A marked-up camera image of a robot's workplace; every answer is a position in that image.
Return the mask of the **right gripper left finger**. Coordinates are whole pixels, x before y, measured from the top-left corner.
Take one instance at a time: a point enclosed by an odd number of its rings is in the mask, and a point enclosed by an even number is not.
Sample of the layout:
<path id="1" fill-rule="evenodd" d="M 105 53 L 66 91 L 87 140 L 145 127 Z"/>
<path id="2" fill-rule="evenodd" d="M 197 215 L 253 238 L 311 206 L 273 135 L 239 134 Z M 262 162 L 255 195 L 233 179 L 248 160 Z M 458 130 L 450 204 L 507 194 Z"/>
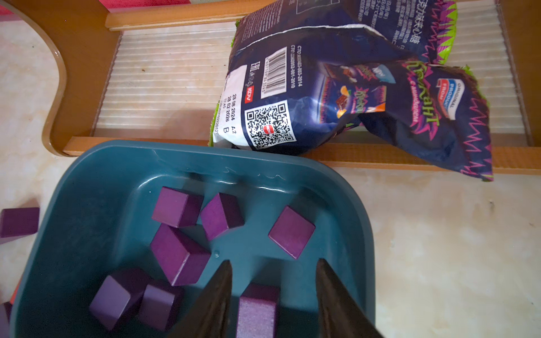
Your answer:
<path id="1" fill-rule="evenodd" d="M 225 260 L 167 337 L 226 337 L 231 295 L 232 265 Z"/>

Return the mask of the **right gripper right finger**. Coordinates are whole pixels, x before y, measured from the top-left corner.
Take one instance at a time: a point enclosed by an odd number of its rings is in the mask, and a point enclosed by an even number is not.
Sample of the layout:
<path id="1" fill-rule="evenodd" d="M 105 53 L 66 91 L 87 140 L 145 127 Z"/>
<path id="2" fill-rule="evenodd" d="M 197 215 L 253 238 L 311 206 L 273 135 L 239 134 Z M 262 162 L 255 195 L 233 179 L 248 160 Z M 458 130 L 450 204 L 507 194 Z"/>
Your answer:
<path id="1" fill-rule="evenodd" d="M 325 259 L 316 265 L 316 294 L 321 337 L 382 338 Z"/>

